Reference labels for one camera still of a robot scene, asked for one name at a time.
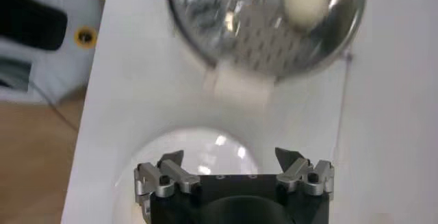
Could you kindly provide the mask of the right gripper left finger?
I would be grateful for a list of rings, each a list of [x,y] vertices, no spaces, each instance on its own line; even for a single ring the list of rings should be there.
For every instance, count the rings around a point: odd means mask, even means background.
[[[201,177],[181,168],[184,151],[165,153],[153,165],[139,163],[133,170],[135,201],[143,214],[151,213],[151,195],[168,198],[175,194],[176,188],[182,193],[193,195],[201,188]]]

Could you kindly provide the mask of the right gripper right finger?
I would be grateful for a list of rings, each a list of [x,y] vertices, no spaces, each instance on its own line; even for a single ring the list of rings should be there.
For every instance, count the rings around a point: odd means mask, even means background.
[[[326,195],[334,198],[335,167],[328,160],[319,160],[313,165],[311,160],[298,151],[276,147],[275,156],[282,172],[275,176],[276,193],[279,197],[302,192],[311,197]]]

